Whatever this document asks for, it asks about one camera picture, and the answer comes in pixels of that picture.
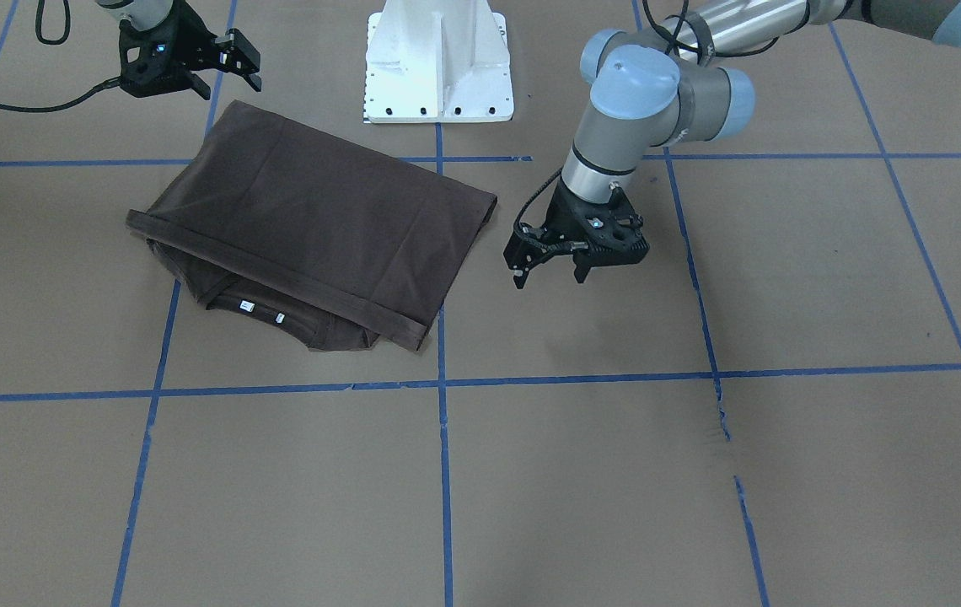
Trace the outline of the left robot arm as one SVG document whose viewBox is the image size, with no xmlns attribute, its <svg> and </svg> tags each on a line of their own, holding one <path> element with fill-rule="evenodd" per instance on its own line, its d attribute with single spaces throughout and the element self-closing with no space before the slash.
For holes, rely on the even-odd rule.
<svg viewBox="0 0 961 607">
<path fill-rule="evenodd" d="M 961 1 L 711 1 L 655 19 L 637 32 L 604 30 L 586 43 L 580 73 L 589 100 L 537 227 L 515 218 L 503 252 L 513 283 L 569 256 L 574 279 L 596 266 L 646 257 L 643 221 L 627 189 L 647 150 L 738 134 L 755 91 L 724 59 L 754 56 L 809 24 L 855 20 L 935 45 L 961 47 Z"/>
</svg>

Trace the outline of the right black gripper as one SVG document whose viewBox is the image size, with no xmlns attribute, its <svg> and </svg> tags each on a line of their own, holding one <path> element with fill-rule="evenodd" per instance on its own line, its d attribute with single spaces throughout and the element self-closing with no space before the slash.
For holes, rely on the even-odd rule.
<svg viewBox="0 0 961 607">
<path fill-rule="evenodd" d="M 262 91 L 260 51 L 238 28 L 216 37 L 186 1 L 131 1 L 119 8 L 118 22 L 119 88 L 130 96 L 194 91 L 209 100 L 210 85 L 196 76 L 211 66 L 207 58 Z"/>
</svg>

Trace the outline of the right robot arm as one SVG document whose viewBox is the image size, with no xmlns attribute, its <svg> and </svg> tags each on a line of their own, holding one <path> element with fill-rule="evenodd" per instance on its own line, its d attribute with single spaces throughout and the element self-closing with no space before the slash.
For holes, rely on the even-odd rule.
<svg viewBox="0 0 961 607">
<path fill-rule="evenodd" d="M 260 52 L 237 28 L 218 35 L 186 1 L 99 1 L 118 22 L 118 86 L 137 97 L 194 91 L 211 98 L 202 70 L 238 74 L 262 90 Z"/>
</svg>

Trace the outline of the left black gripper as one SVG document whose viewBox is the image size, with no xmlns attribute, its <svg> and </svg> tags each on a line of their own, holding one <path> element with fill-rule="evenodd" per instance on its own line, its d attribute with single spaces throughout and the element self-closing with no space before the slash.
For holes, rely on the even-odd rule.
<svg viewBox="0 0 961 607">
<path fill-rule="evenodd" d="M 504 247 L 503 259 L 515 288 L 523 289 L 532 269 L 557 256 L 572 255 L 577 284 L 584 284 L 592 266 L 635 265 L 647 256 L 650 247 L 642 233 L 642 216 L 622 188 L 607 193 L 607 202 L 588 202 L 558 178 L 545 229 L 516 222 Z"/>
</svg>

